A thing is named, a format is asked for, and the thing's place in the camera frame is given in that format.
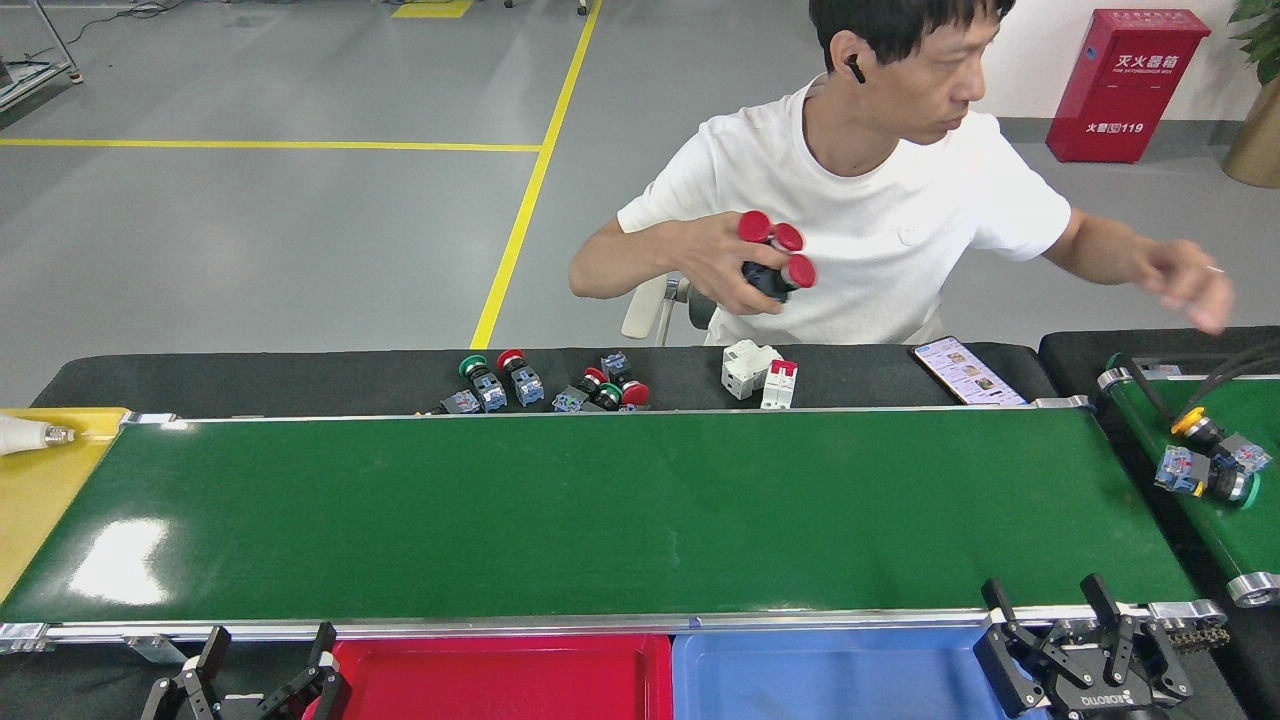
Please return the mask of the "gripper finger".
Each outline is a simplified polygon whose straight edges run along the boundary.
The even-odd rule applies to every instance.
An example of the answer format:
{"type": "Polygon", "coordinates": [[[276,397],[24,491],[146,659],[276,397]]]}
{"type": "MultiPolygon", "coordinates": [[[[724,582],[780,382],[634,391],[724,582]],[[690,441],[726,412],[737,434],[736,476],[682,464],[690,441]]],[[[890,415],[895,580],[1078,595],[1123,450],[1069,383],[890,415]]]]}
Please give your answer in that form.
{"type": "Polygon", "coordinates": [[[174,676],[157,679],[145,701],[141,719],[177,719],[188,707],[196,719],[221,719],[220,700],[212,680],[221,670],[230,647],[230,633],[215,626],[200,656],[188,659],[174,676]]]}
{"type": "Polygon", "coordinates": [[[306,667],[259,702],[259,719],[343,719],[349,683],[333,653],[337,629],[321,623],[306,667]]]}

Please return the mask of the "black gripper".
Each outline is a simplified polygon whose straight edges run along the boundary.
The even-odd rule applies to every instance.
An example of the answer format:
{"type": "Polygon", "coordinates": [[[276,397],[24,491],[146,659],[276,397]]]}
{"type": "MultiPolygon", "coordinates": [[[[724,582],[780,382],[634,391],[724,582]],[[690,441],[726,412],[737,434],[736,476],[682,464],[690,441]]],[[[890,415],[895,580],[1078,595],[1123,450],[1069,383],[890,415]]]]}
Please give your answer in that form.
{"type": "Polygon", "coordinates": [[[1053,643],[1061,623],[1037,635],[1016,619],[998,579],[983,584],[988,610],[1004,619],[984,630],[974,653],[1005,714],[1019,717],[1047,698],[1055,719],[1169,719],[1193,687],[1164,625],[1121,611],[1098,574],[1082,580],[1082,592],[1100,623],[1103,652],[1103,669],[1088,688],[1076,685],[1085,685],[1083,666],[1053,643]]]}

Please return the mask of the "person's left hand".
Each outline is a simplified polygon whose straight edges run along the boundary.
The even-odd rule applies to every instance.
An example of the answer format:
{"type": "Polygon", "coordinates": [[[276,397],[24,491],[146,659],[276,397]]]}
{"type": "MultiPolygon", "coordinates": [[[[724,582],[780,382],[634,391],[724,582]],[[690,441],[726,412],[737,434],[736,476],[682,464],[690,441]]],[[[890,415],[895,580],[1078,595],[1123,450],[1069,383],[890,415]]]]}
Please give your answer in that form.
{"type": "Polygon", "coordinates": [[[1161,304],[1185,315],[1206,334],[1221,334],[1230,320],[1236,293],[1226,272],[1199,245],[1189,240],[1143,238],[1132,278],[1161,304]]]}

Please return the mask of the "person's right hand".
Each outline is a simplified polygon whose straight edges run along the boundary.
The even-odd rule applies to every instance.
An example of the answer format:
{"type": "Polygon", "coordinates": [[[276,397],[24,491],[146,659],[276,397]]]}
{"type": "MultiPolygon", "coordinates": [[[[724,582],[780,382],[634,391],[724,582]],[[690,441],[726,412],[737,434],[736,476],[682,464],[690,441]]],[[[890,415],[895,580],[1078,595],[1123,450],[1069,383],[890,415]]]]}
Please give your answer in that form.
{"type": "Polygon", "coordinates": [[[741,240],[733,211],[676,222],[675,269],[691,284],[737,316],[782,313],[782,302],[759,291],[742,274],[745,263],[781,268],[787,256],[764,243],[741,240]]]}

